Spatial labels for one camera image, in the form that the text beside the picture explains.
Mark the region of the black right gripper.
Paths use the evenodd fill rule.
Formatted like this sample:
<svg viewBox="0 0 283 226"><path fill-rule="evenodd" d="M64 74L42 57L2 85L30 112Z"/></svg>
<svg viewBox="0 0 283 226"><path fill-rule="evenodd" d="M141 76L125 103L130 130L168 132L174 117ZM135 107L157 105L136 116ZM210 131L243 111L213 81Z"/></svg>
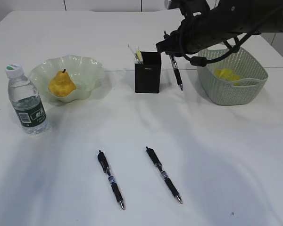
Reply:
<svg viewBox="0 0 283 226"><path fill-rule="evenodd" d="M158 53L195 54L243 33L239 30L245 20L242 0L221 0L214 9L205 0L183 0L179 9L184 19L177 30L164 31L164 40L156 43Z"/></svg>

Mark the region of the blue black right robot arm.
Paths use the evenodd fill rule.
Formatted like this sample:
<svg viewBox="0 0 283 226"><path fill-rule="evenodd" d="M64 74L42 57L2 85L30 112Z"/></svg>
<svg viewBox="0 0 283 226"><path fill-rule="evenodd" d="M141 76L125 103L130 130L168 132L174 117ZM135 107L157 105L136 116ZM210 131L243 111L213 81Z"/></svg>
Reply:
<svg viewBox="0 0 283 226"><path fill-rule="evenodd" d="M283 33L283 0L221 0L213 9L205 0L172 0L168 6L179 8L184 19L156 44L160 53L195 54L235 39L231 54L252 35Z"/></svg>

